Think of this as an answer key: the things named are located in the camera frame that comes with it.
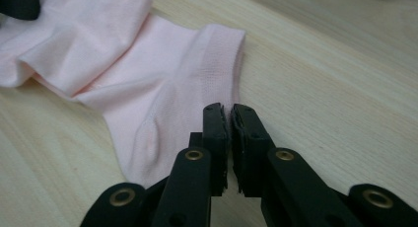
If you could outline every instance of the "light wood tabletop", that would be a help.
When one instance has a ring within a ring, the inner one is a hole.
[[[246,31],[241,104],[332,188],[418,209],[418,0],[154,0],[187,28]],[[79,226],[124,182],[104,119],[38,82],[0,89],[0,226]],[[257,198],[214,197],[211,226],[265,226]]]

